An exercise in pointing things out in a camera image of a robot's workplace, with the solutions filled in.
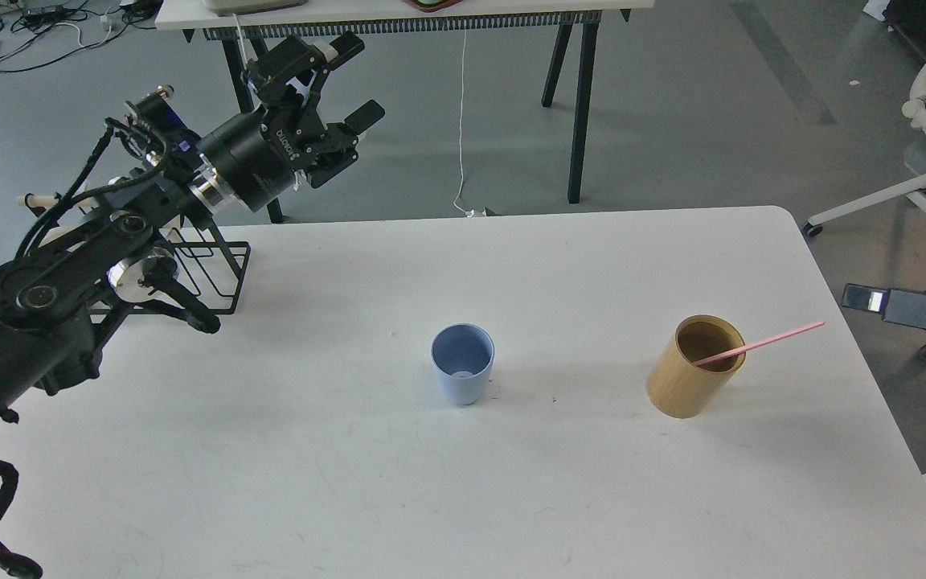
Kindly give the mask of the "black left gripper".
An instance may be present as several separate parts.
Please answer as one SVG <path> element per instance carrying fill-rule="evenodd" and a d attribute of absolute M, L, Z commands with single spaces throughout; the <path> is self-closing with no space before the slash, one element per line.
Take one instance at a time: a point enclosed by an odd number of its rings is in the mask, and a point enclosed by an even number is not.
<path fill-rule="evenodd" d="M 302 183 L 323 187 L 358 160 L 360 140 L 383 120 L 383 106 L 365 102 L 331 124 L 318 107 L 330 73 L 364 48 L 353 32 L 316 44 L 291 35 L 246 63 L 243 84 L 260 105 L 203 136 L 198 151 L 247 209 Z"/>

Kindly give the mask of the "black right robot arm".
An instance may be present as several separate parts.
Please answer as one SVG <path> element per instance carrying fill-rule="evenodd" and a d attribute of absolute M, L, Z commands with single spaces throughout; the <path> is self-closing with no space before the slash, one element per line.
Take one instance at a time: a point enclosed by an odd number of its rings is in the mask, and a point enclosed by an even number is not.
<path fill-rule="evenodd" d="M 845 285 L 839 304 L 853 310 L 878 313 L 884 322 L 926 330 L 926 290 L 899 287 Z"/>

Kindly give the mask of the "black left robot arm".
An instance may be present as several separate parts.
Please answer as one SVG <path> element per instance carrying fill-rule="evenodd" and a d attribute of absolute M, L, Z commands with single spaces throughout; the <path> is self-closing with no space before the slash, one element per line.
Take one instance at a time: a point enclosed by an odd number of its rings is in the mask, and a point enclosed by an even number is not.
<path fill-rule="evenodd" d="M 215 228 L 232 203 L 257 211 L 356 162 L 361 136 L 385 111 L 368 101 L 324 122 L 318 106 L 330 74 L 364 47 L 349 31 L 328 44 L 288 36 L 242 72 L 260 103 L 203 136 L 170 108 L 170 87 L 128 103 L 124 120 L 104 121 L 80 175 L 0 266 L 0 421 L 18 421 L 12 405 L 30 388 L 52 396 L 97 378 L 105 344 L 137 307 L 219 330 L 216 312 L 178 280 L 165 226 Z M 18 471 L 0 461 L 0 523 L 16 488 Z M 1 541 L 0 569 L 43 574 Z"/>

